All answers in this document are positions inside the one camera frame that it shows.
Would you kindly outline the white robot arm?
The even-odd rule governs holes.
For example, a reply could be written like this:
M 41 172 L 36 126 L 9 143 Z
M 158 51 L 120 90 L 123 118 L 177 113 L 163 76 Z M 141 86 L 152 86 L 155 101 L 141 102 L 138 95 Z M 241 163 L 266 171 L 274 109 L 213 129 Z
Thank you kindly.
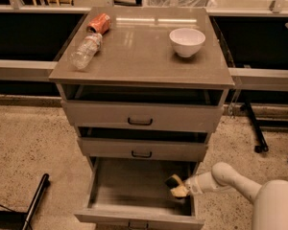
M 176 174 L 165 182 L 175 198 L 236 190 L 252 204 L 252 230 L 288 230 L 288 181 L 271 180 L 258 184 L 225 162 L 209 172 L 182 181 Z

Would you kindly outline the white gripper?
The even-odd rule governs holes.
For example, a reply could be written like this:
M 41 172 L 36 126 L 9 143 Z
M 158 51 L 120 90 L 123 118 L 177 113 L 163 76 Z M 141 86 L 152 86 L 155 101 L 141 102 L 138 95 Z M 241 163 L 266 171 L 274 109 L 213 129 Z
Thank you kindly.
M 171 194 L 177 198 L 187 197 L 189 194 L 192 196 L 201 195 L 203 193 L 198 176 L 194 175 L 184 181 L 184 186 L 178 186 L 171 189 Z

